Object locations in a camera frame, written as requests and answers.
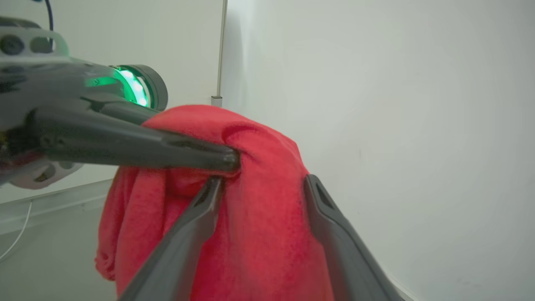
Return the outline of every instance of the white cable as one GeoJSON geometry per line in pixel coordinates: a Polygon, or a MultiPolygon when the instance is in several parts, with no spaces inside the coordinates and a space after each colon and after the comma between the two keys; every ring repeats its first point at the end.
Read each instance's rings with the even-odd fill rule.
{"type": "Polygon", "coordinates": [[[26,220],[24,221],[24,225],[22,226],[22,230],[20,230],[19,236],[17,236],[17,239],[15,239],[15,242],[13,242],[13,244],[9,247],[9,249],[7,251],[5,251],[4,254],[2,254],[2,256],[0,256],[0,260],[2,260],[2,258],[4,258],[9,253],[9,251],[11,251],[11,249],[13,247],[15,247],[17,242],[19,242],[19,239],[22,236],[22,233],[24,233],[24,230],[26,229],[26,225],[28,224],[28,219],[30,218],[30,213],[32,213],[32,204],[33,204],[33,201],[30,201],[30,207],[28,207],[28,213],[26,214],[26,220]]]}

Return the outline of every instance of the red fabric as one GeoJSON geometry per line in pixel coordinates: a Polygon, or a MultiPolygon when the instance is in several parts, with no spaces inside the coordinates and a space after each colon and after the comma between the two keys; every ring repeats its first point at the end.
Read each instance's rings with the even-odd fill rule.
{"type": "MultiPolygon", "coordinates": [[[[144,126],[239,150],[226,175],[219,219],[203,245],[191,300],[332,300],[321,245],[304,213],[308,173],[295,142],[267,126],[212,106],[183,106],[144,126]]],[[[213,172],[121,167],[102,213],[96,268],[126,288],[166,231],[213,172]]]]}

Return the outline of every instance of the red towel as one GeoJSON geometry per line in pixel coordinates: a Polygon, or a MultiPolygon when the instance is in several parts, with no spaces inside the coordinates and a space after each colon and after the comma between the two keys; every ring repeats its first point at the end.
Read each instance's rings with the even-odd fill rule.
{"type": "MultiPolygon", "coordinates": [[[[203,245],[191,300],[332,300],[323,248],[308,226],[297,145],[281,133],[212,106],[162,112],[143,126],[183,133],[241,154],[226,175],[217,227],[203,245]]],[[[117,294],[213,171],[121,167],[98,231],[96,268],[117,294]]]]}

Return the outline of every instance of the red cloth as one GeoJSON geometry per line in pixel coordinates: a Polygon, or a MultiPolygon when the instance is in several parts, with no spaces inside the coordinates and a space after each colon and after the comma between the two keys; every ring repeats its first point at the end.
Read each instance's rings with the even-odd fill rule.
{"type": "MultiPolygon", "coordinates": [[[[297,145],[212,106],[162,112],[143,126],[180,132],[241,153],[226,175],[217,227],[203,245],[191,300],[332,300],[323,248],[308,226],[297,145]]],[[[96,268],[126,288],[212,171],[121,167],[102,213],[96,268]]]]}

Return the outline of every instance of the black cable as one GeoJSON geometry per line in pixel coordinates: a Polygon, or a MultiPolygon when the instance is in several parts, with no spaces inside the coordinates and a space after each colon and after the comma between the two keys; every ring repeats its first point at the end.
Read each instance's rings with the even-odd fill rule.
{"type": "MultiPolygon", "coordinates": [[[[52,5],[50,5],[50,0],[44,0],[44,2],[47,4],[47,11],[48,11],[48,29],[53,32],[54,31],[54,17],[52,16],[52,5]]],[[[53,39],[50,39],[50,47],[52,47],[54,43],[53,39]]]]}

